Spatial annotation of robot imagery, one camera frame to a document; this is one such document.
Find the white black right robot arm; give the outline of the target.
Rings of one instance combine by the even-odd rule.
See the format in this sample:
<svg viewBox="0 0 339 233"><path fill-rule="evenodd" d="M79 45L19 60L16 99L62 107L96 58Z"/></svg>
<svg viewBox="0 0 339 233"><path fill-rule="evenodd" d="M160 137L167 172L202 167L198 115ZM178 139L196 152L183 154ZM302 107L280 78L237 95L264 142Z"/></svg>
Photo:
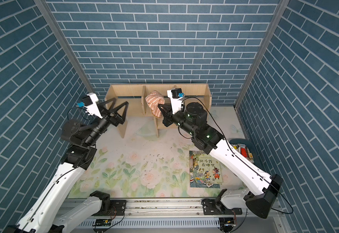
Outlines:
<svg viewBox="0 0 339 233"><path fill-rule="evenodd" d="M228 209L247 208L260 218L267 218L277 199L283 179L259 169L234 149L221 131L207 124L208 112L200 103L189 103L184 110L174 112L171 105L159 104L163 124L175 124L191 135L194 145L224 164L245 185L239 193L223 191L219 201Z"/></svg>

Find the light wooden bookshelf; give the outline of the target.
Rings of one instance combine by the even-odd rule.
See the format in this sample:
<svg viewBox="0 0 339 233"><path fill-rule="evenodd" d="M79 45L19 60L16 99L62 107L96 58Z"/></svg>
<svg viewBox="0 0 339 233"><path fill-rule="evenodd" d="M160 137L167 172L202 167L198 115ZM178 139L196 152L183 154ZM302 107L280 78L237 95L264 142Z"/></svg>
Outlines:
<svg viewBox="0 0 339 233"><path fill-rule="evenodd" d="M128 102L128 117L150 117L154 122L154 132L159 136L159 130L165 129L163 118L155 118L151 109L145 101L147 95L152 91L158 91L165 97L165 103L170 103L167 91L181 88L186 97L197 97L200 103L205 104L207 110L211 109L212 96L210 88L206 83L171 83L171 84L114 84L111 85L105 100L116 99L116 104Z"/></svg>

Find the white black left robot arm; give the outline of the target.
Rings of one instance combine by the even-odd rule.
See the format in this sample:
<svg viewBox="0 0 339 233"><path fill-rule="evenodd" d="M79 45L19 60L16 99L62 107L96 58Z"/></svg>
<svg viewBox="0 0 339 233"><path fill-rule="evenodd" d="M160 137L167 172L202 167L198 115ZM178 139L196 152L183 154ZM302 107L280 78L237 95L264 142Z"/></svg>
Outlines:
<svg viewBox="0 0 339 233"><path fill-rule="evenodd" d="M31 209L15 225L4 229L6 233L70 233L94 214L110 214L110 195L94 191L79 206L63 216L59 209L72 187L87 171L97 152L96 143L109 126L123 125L129 103L116 105L116 99L99 102L95 94L85 96L77 108L85 108L95 116L90 124L69 119L62 128L61 138L70 143L55 175Z"/></svg>

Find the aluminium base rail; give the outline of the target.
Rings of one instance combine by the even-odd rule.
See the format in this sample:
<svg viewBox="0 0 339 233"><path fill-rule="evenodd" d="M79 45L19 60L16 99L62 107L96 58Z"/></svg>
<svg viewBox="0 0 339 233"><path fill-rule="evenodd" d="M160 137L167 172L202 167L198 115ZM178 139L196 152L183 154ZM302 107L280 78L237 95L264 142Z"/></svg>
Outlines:
<svg viewBox="0 0 339 233"><path fill-rule="evenodd" d="M84 201L66 200L57 216L65 215ZM239 233L249 229L249 224L257 223L260 227L266 223L274 232L290 232L283 214L272 211L262 219L247 208L225 208L214 198L111 199L110 203L110 214L94 214L72 231L88 229L106 233L108 229L214 228L218 232ZM95 229L96 219L112 219L112 225Z"/></svg>

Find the teal plastic storage bin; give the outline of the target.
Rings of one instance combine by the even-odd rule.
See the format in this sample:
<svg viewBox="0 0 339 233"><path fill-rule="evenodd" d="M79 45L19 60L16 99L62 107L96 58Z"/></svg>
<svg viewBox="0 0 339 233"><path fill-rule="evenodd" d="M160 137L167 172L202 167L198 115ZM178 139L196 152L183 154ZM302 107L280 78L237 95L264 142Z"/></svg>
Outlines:
<svg viewBox="0 0 339 233"><path fill-rule="evenodd" d="M257 165L259 162L257 148L255 145L247 139L234 138L230 139L229 143L234 149L242 154L251 163Z"/></svg>

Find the small green circuit board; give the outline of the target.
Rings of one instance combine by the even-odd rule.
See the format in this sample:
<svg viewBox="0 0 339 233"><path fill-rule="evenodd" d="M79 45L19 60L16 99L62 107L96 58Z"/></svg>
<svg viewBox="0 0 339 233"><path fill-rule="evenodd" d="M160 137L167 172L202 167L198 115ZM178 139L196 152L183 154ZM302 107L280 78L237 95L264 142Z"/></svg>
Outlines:
<svg viewBox="0 0 339 233"><path fill-rule="evenodd" d="M112 225L112 219L96 219L93 228L106 228Z"/></svg>

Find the floral table mat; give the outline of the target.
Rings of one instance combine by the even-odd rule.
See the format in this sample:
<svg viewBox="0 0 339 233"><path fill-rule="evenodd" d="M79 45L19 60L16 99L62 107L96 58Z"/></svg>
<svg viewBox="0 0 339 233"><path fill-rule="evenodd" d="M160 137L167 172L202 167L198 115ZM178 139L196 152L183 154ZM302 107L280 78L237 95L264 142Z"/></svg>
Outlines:
<svg viewBox="0 0 339 233"><path fill-rule="evenodd" d="M196 147L189 135L173 127L157 129L157 124L156 118L129 117L124 136L109 127L69 197L86 198L96 190L113 198L215 197L224 188L245 188L224 165L220 165L220 180L211 187L205 185L204 170L190 172L198 165L190 157Z"/></svg>

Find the colourful children's picture book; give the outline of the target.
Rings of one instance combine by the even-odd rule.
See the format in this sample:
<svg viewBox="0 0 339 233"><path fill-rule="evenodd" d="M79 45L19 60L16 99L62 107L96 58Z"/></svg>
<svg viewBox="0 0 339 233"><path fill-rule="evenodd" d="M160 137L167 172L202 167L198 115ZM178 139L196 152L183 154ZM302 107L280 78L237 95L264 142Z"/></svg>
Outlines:
<svg viewBox="0 0 339 233"><path fill-rule="evenodd" d="M220 188L223 183L221 163L202 151L189 152L190 187Z"/></svg>

